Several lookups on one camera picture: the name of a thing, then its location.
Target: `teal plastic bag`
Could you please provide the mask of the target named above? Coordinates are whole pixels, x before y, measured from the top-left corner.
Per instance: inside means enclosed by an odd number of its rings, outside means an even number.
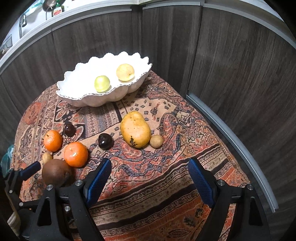
[[[2,169],[3,177],[5,177],[6,174],[8,173],[8,171],[10,170],[10,163],[11,163],[11,159],[12,159],[13,149],[14,149],[14,146],[11,145],[7,149],[7,153],[2,157],[1,169]]]

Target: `yellow mango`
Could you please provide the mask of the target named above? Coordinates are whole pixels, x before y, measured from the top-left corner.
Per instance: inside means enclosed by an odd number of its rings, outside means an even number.
[[[120,131],[124,140],[136,148],[145,146],[151,138],[150,127],[138,111],[131,111],[122,119]]]

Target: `paisley pattern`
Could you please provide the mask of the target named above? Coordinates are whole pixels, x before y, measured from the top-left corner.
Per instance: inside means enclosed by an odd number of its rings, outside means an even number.
[[[148,79],[122,100],[97,108],[70,106],[56,95],[56,85],[49,87],[19,123],[12,167],[41,161],[46,151],[44,135],[55,129],[63,136],[63,146],[53,153],[54,158],[63,159],[65,146],[74,141],[89,149],[88,164],[77,169],[77,179],[94,170],[104,157],[112,162],[111,176],[90,210],[106,241],[195,240],[210,208],[194,187],[186,158],[198,156],[207,170],[230,185],[245,186],[249,181],[202,115],[155,73]],[[134,149],[123,140],[120,122],[132,110],[144,116],[152,134],[162,135],[161,148]],[[62,133],[66,121],[77,128],[71,138]],[[98,147],[102,132],[115,141],[107,151]],[[38,199],[44,188],[39,171],[23,183],[20,197]],[[227,238],[234,209],[231,205],[220,240]],[[75,225],[71,230],[74,239],[80,240]]]

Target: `blue gripper pad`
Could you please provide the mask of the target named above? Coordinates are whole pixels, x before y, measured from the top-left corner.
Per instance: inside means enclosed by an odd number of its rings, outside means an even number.
[[[39,161],[33,162],[31,165],[27,166],[25,169],[20,171],[20,177],[23,181],[28,180],[36,172],[41,169],[41,164]]]
[[[188,171],[203,203],[209,205],[210,208],[214,207],[217,187],[213,174],[205,170],[196,158],[189,160]]]
[[[95,171],[91,171],[88,174],[90,175],[92,172],[97,172],[97,175],[93,177],[92,183],[86,183],[86,185],[84,186],[83,193],[86,198],[85,203],[88,208],[97,203],[103,191],[103,188],[106,182],[108,181],[111,171],[111,161],[107,158],[103,158],[102,162],[97,167],[97,169]]]

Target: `small yellow fruit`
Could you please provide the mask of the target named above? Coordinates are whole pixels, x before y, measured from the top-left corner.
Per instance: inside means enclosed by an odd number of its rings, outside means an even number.
[[[124,140],[136,148],[145,146],[151,137],[150,127],[138,111],[131,111],[122,119],[120,132]]]
[[[160,135],[154,135],[151,137],[150,139],[150,145],[153,147],[153,148],[159,148],[161,147],[163,144],[163,138],[160,136]]]
[[[135,77],[135,70],[129,64],[121,64],[116,70],[116,75],[121,81],[129,81]]]
[[[48,152],[46,152],[42,155],[43,164],[47,163],[51,159],[52,159],[52,155]]]
[[[94,87],[97,92],[105,92],[110,87],[110,80],[107,76],[98,76],[94,81]]]

